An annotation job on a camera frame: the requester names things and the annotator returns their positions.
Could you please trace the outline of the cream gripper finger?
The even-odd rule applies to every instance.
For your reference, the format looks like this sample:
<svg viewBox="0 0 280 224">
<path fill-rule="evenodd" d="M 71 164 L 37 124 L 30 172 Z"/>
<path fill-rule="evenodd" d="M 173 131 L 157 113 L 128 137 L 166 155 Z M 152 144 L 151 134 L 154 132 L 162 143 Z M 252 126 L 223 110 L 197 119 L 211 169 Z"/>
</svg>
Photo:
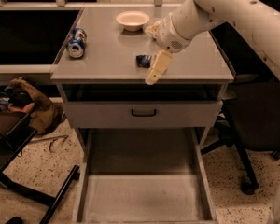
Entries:
<svg viewBox="0 0 280 224">
<path fill-rule="evenodd" d="M 167 50 L 160 50 L 154 54 L 153 63 L 148 69 L 145 79 L 146 84 L 155 84 L 167 70 L 172 61 L 172 53 Z"/>
<path fill-rule="evenodd" d="M 145 29 L 146 34 L 149 35 L 150 37 L 152 37 L 153 39 L 155 39 L 157 37 L 157 32 L 158 32 L 160 24 L 161 24 L 160 21 L 156 21 L 152 25 L 149 25 Z"/>
</svg>

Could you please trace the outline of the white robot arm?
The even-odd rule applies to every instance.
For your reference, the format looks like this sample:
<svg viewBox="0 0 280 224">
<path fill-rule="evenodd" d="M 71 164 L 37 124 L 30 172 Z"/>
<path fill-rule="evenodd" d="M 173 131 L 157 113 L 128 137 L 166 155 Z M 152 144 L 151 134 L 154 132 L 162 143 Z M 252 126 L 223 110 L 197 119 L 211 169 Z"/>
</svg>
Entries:
<svg viewBox="0 0 280 224">
<path fill-rule="evenodd" d="M 221 23 L 231 25 L 280 81 L 280 12 L 260 0 L 186 0 L 146 28 L 161 47 L 148 69 L 146 84 L 156 83 L 172 55 Z"/>
</svg>

